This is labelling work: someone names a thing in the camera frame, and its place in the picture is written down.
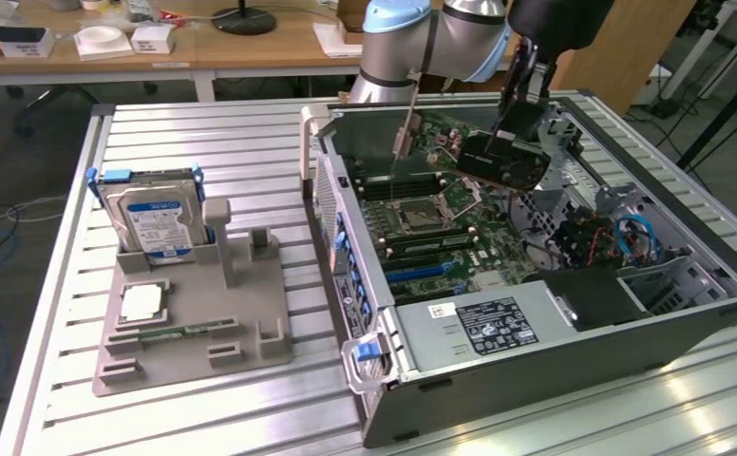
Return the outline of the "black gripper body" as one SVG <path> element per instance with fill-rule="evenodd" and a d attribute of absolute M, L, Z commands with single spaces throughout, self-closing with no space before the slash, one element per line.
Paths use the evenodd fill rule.
<path fill-rule="evenodd" d="M 613 0 L 516 0 L 509 5 L 513 31 L 537 47 L 537 62 L 553 64 L 568 50 L 588 47 Z"/>

